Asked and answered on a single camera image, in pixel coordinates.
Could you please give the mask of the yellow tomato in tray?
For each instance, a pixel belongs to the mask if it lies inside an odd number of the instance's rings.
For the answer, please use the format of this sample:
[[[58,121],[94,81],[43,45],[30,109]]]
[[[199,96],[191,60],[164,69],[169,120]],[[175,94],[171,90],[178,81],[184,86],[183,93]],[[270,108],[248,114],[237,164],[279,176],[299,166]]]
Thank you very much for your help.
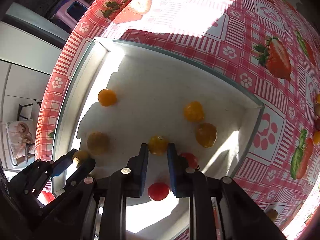
[[[117,95],[113,90],[102,89],[98,93],[98,101],[104,107],[112,106],[117,103]]]

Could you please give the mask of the red tomato in tray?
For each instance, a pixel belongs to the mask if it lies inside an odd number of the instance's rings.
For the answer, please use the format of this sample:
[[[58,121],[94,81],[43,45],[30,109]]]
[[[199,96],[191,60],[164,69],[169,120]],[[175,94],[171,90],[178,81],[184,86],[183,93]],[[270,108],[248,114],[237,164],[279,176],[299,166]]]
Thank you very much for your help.
[[[148,188],[148,196],[151,200],[164,200],[170,192],[170,188],[165,183],[154,183]]]

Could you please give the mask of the red cherry tomato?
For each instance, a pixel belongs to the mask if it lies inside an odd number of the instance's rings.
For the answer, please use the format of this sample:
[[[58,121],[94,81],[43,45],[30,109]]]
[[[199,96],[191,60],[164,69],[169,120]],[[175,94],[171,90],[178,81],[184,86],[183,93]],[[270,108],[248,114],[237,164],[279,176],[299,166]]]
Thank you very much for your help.
[[[199,165],[198,165],[198,159],[195,155],[193,155],[192,153],[181,153],[180,154],[181,157],[184,157],[187,162],[188,162],[188,166],[190,168],[193,168],[193,169],[198,169],[199,168]]]

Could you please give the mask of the purple plastic stool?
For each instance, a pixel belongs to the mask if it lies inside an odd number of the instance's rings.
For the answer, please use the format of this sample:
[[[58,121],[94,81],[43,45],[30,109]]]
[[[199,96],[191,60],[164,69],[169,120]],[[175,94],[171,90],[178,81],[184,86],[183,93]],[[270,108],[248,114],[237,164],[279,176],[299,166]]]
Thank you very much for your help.
[[[49,19],[64,31],[71,33],[88,8],[89,4],[84,0],[59,0]]]

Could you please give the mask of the red checkered strawberry tablecloth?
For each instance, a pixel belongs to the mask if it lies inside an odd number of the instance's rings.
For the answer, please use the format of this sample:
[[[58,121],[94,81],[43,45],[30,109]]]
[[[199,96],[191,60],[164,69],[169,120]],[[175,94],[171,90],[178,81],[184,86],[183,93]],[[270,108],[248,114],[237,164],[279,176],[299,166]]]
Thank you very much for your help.
[[[52,157],[68,85],[95,37],[149,44],[221,72],[266,105],[235,175],[297,239],[319,216],[319,35],[285,0],[95,0],[71,32],[44,93],[36,157]]]

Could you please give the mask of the yellow cherry tomato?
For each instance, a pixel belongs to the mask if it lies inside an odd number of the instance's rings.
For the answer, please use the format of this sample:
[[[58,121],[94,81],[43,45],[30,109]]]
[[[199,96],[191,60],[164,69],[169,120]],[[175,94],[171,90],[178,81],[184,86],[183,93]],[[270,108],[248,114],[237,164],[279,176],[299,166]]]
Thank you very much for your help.
[[[204,148],[212,147],[216,142],[217,129],[210,123],[199,124],[196,128],[195,138]]]

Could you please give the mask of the yellow tomato tray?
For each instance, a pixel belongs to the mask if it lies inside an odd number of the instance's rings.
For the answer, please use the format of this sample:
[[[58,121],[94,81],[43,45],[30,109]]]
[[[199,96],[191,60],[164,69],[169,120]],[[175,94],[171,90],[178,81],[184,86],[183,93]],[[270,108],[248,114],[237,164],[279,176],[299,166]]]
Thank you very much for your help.
[[[149,152],[154,155],[163,155],[167,152],[168,144],[167,138],[155,135],[149,140]]]

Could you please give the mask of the white grey-rimmed tray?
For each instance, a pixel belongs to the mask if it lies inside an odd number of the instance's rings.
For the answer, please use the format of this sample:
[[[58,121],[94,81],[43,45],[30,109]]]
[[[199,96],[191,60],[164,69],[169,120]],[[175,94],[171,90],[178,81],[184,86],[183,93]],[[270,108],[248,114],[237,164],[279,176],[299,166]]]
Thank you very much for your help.
[[[117,103],[104,107],[102,89]],[[53,156],[86,149],[92,132],[109,139],[96,157],[95,178],[123,168],[143,143],[159,135],[177,152],[194,154],[204,173],[233,175],[260,125],[264,104],[245,88],[193,60],[129,41],[97,38],[88,47],[67,89],[54,135]],[[217,129],[215,144],[195,138],[199,124]]]

